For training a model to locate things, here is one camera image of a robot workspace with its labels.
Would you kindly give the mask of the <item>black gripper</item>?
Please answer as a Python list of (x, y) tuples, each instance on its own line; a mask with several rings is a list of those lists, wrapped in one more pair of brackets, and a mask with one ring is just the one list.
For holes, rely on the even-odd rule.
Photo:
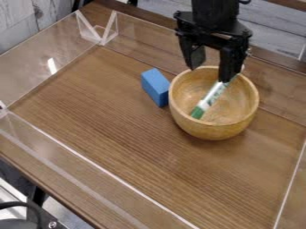
[(206, 61), (205, 47), (221, 51), (219, 82), (242, 71), (253, 31), (238, 21), (241, 5), (251, 0), (191, 0), (190, 11), (177, 11), (175, 33), (187, 67), (194, 71)]

